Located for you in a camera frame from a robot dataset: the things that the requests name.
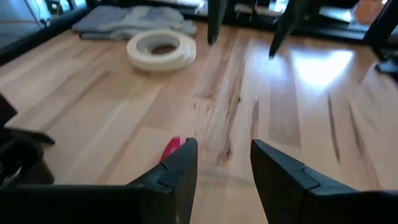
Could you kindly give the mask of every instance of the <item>gray blanket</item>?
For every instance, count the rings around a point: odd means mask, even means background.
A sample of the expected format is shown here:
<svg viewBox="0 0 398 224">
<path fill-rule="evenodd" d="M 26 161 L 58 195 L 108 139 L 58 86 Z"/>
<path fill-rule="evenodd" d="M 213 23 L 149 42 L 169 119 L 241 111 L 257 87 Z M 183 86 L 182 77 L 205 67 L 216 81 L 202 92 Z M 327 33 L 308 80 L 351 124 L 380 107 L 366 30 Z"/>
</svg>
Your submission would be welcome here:
<svg viewBox="0 0 398 224">
<path fill-rule="evenodd" d="M 170 7 L 136 6 L 120 8 L 98 6 L 72 26 L 82 39 L 128 40 L 151 29 L 172 29 L 194 36 L 197 28 Z"/>
</svg>

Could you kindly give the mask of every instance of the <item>orange object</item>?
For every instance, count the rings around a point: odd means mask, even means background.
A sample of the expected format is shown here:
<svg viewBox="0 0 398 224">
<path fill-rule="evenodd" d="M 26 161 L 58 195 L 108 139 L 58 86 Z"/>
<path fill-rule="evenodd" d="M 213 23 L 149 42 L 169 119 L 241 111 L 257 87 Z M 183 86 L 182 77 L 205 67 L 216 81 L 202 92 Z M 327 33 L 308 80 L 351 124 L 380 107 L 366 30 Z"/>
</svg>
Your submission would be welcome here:
<svg viewBox="0 0 398 224">
<path fill-rule="evenodd" d="M 354 10 L 356 21 L 371 25 L 386 2 L 386 0 L 360 0 Z"/>
</svg>

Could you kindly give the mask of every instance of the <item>red object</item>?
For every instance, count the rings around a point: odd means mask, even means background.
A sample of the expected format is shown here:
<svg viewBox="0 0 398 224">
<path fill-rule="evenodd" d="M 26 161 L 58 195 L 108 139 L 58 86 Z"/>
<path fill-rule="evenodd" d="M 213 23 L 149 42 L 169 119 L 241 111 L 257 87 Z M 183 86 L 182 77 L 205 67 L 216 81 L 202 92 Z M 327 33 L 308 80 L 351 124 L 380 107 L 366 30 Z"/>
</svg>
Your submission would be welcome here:
<svg viewBox="0 0 398 224">
<path fill-rule="evenodd" d="M 175 136 L 173 137 L 170 142 L 167 144 L 166 148 L 163 151 L 162 157 L 160 158 L 161 162 L 164 160 L 167 156 L 169 156 L 171 153 L 176 151 L 177 149 L 180 148 L 185 143 L 185 140 L 182 139 L 181 137 Z"/>
</svg>

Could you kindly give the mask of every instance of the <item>masking tape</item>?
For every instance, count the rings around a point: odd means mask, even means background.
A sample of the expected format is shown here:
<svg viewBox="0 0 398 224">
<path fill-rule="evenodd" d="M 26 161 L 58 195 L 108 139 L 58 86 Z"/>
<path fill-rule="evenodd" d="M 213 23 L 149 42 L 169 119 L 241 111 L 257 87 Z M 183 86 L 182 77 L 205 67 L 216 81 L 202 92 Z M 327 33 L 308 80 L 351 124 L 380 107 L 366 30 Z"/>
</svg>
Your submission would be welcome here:
<svg viewBox="0 0 398 224">
<path fill-rule="evenodd" d="M 172 45 L 175 50 L 154 55 L 151 51 L 161 45 Z M 195 41 L 184 34 L 168 29 L 150 30 L 134 36 L 127 44 L 130 61 L 142 70 L 167 72 L 190 65 L 197 54 Z"/>
</svg>

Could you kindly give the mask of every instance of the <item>wooden floor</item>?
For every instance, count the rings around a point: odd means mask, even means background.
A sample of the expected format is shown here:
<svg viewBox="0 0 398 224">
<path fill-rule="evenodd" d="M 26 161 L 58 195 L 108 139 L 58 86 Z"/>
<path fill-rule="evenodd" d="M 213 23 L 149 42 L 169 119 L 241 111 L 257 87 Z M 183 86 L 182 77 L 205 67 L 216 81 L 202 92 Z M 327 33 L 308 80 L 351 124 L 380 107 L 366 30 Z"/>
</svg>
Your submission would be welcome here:
<svg viewBox="0 0 398 224">
<path fill-rule="evenodd" d="M 249 160 L 262 139 L 359 190 L 398 189 L 398 91 L 366 47 L 223 27 L 175 73 L 135 69 L 125 42 L 69 31 L 0 68 L 18 109 L 9 125 L 56 140 L 58 184 L 125 184 L 156 165 L 172 136 L 199 142 L 191 223 L 265 223 Z"/>
</svg>

